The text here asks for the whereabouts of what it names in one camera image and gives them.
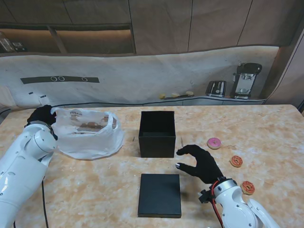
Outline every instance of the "plastic bag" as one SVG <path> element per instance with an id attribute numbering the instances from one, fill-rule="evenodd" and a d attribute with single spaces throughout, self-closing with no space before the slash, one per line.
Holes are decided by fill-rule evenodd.
<path id="1" fill-rule="evenodd" d="M 123 145 L 124 132 L 116 115 L 86 109 L 52 108 L 59 150 L 76 159 L 96 159 L 116 153 Z"/>

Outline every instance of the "white backdrop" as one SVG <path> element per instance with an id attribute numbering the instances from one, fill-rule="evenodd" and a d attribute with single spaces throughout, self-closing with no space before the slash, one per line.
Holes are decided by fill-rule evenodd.
<path id="1" fill-rule="evenodd" d="M 14 108 L 86 102 L 140 104 L 160 101 L 162 93 L 171 96 L 193 91 L 195 95 L 204 95 L 211 80 L 226 80 L 229 95 L 232 74 L 240 62 L 263 66 L 252 90 L 252 98 L 257 98 L 277 51 L 278 47 L 258 46 L 159 56 L 1 57 L 0 105 Z M 20 79 L 38 76 L 98 77 L 100 83 L 24 85 Z"/>

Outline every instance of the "toy donut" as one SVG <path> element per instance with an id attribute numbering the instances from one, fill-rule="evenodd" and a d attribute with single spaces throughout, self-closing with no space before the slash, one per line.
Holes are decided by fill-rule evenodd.
<path id="1" fill-rule="evenodd" d="M 241 184 L 241 189 L 242 189 L 243 193 L 246 195 L 252 195 L 256 190 L 253 183 L 251 183 L 249 181 L 244 181 Z"/>
<path id="2" fill-rule="evenodd" d="M 241 167 L 243 164 L 243 160 L 241 157 L 235 155 L 231 158 L 230 163 L 234 167 Z"/>
<path id="3" fill-rule="evenodd" d="M 217 150 L 220 147 L 221 143 L 218 138 L 211 138 L 207 141 L 207 146 L 210 149 Z"/>

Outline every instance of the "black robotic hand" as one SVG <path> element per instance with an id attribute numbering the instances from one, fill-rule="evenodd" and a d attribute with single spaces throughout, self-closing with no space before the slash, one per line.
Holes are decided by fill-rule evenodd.
<path id="1" fill-rule="evenodd" d="M 191 154 L 196 159 L 196 167 L 177 163 L 177 168 L 190 174 L 191 176 L 200 178 L 205 184 L 212 184 L 219 177 L 223 177 L 218 165 L 211 154 L 200 148 L 198 145 L 187 145 L 179 149 L 176 154 Z"/>
<path id="2" fill-rule="evenodd" d="M 51 114 L 52 106 L 45 105 L 43 107 L 37 108 L 32 115 L 30 115 L 28 119 L 28 123 L 32 121 L 42 121 L 45 122 L 48 125 L 52 125 L 56 122 L 56 113 Z"/>

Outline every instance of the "power cord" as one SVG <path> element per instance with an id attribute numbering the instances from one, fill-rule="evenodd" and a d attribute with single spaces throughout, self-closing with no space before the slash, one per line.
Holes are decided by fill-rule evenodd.
<path id="1" fill-rule="evenodd" d="M 218 183 L 218 180 L 217 180 L 216 182 L 214 182 L 214 184 L 212 185 L 212 188 L 211 188 L 211 195 L 212 195 L 212 196 L 214 196 L 214 187 L 215 187 L 215 185 L 216 185 L 217 183 Z M 219 213 L 218 213 L 217 207 L 216 207 L 216 205 L 215 205 L 214 197 L 213 197 L 213 199 L 212 199 L 211 204 L 212 204 L 212 207 L 213 207 L 213 210 L 214 210 L 216 216 L 218 217 L 219 223 L 220 223 L 221 227 L 223 228 L 223 221 L 222 221 L 222 218 L 220 217 L 220 215 L 219 215 Z"/>
<path id="2" fill-rule="evenodd" d="M 43 180 L 42 180 L 42 183 L 41 183 L 41 187 L 42 187 L 42 201 L 43 201 L 43 211 L 44 211 L 44 219 L 46 221 L 46 226 L 48 228 L 48 218 L 47 218 L 47 210 L 46 210 L 46 202 L 45 202 L 45 199 L 44 199 L 44 185 L 43 185 Z"/>

